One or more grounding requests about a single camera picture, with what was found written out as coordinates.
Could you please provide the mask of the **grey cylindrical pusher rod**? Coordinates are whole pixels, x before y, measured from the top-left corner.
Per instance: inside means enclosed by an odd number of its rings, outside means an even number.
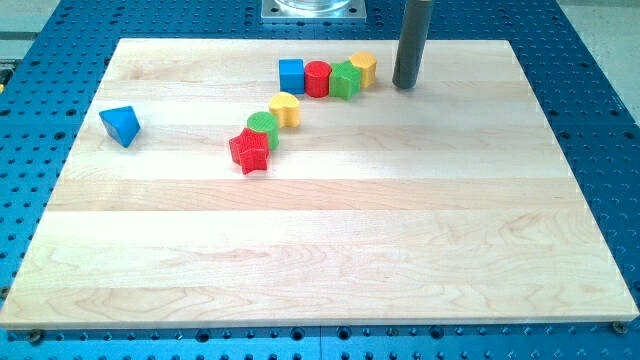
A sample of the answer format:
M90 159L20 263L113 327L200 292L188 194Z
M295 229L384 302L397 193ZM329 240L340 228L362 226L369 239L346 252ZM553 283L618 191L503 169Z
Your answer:
M417 82L433 5L433 0L406 1L392 78L399 89L411 89Z

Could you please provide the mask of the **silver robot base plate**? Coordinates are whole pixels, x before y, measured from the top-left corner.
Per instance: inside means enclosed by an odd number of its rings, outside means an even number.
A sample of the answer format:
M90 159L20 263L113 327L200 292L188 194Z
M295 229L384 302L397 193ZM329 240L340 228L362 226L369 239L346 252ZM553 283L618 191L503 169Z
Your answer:
M266 23L362 22L367 19L365 0L261 0Z

